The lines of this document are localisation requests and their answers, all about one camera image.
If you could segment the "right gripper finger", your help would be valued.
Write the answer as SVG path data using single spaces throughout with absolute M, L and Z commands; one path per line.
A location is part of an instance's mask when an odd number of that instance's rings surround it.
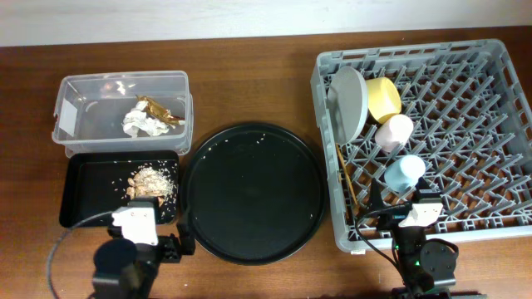
M 381 185 L 375 178 L 373 178 L 371 182 L 368 204 L 371 213 L 378 213 L 385 208 L 381 195 Z
M 424 178 L 419 178 L 415 190 L 416 203 L 440 203 L 441 193 L 431 188 Z

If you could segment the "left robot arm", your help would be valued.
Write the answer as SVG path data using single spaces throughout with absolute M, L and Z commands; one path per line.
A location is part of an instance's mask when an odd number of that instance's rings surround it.
M 191 232 L 178 228 L 178 235 L 159 236 L 156 245 L 135 244 L 125 238 L 113 238 L 101 245 L 94 257 L 92 277 L 94 298 L 141 299 L 151 288 L 164 263 L 178 263 L 195 253 Z

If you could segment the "pink cup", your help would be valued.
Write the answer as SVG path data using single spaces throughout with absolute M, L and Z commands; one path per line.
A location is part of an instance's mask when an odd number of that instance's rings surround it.
M 398 145 L 408 141 L 413 129 L 413 121 L 408 116 L 394 115 L 377 130 L 375 142 L 383 151 L 391 153 Z

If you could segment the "blue cup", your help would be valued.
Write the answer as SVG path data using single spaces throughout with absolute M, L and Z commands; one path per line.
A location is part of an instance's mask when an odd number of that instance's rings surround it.
M 402 193 L 415 186 L 425 172 L 426 166 L 423 159 L 409 154 L 388 166 L 384 179 L 392 191 Z

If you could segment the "yellow bowl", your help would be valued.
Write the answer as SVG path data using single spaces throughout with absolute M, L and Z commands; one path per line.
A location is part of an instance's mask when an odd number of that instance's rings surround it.
M 401 113 L 401 97 L 394 83 L 387 77 L 366 81 L 368 109 L 375 121 L 384 124 Z

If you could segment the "white tissue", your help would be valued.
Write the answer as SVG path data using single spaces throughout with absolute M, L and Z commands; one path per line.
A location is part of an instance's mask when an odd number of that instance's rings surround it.
M 166 123 L 145 112 L 148 104 L 149 102 L 146 100 L 138 101 L 135 107 L 125 115 L 122 121 L 122 129 L 125 134 L 136 138 L 140 131 L 148 134 L 148 136 L 159 136 L 169 132 L 170 129 Z

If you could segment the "grey plate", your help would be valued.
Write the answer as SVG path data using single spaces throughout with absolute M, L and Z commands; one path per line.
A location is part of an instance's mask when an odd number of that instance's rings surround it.
M 334 138 L 339 144 L 353 142 L 362 132 L 368 114 L 367 84 L 362 74 L 343 66 L 328 89 Z

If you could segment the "golden wrapper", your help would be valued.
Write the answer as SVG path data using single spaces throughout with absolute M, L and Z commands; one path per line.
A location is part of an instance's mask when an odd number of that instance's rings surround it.
M 139 102 L 145 102 L 143 109 L 148 115 L 155 117 L 157 120 L 167 125 L 184 125 L 185 119 L 171 114 L 171 111 L 159 104 L 149 96 L 137 96 Z

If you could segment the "wooden chopstick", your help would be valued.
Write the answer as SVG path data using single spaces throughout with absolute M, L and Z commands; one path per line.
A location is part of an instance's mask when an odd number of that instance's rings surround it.
M 354 189 L 353 189 L 353 186 L 352 186 L 351 178 L 350 178 L 350 175 L 349 175 L 349 173 L 347 171 L 347 166 L 346 166 L 345 160 L 343 158 L 341 147 L 340 147 L 339 144 L 335 144 L 335 146 L 336 146 L 337 156 L 339 158 L 340 165 L 342 166 L 342 170 L 343 170 L 343 173 L 344 173 L 344 176 L 345 176 L 346 184 L 347 184 L 349 193 L 350 193 L 350 195 L 352 197 L 352 201 L 354 202 L 354 205 L 359 206 L 359 203 L 357 201 L 356 195 L 354 193 Z
M 346 181 L 346 175 L 343 169 L 340 170 L 340 179 L 342 183 L 342 193 L 344 197 L 344 205 L 345 205 L 345 221 L 346 225 L 350 225 L 352 222 L 352 212 L 351 212 L 351 194 L 347 185 Z

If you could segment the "food scraps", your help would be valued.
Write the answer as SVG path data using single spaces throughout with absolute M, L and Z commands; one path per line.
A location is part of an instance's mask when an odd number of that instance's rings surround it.
M 111 190 L 124 200 L 154 197 L 160 208 L 176 203 L 178 193 L 177 166 L 142 164 L 111 181 Z

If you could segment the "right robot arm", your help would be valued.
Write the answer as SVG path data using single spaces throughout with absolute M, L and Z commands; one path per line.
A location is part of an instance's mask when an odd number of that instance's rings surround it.
M 426 229 L 436 223 L 442 209 L 441 194 L 423 178 L 418 179 L 409 201 L 390 206 L 382 199 L 381 185 L 372 180 L 367 216 L 377 220 L 377 231 L 392 235 L 392 264 L 404 284 L 392 290 L 393 298 L 451 296 L 459 248 L 426 236 Z

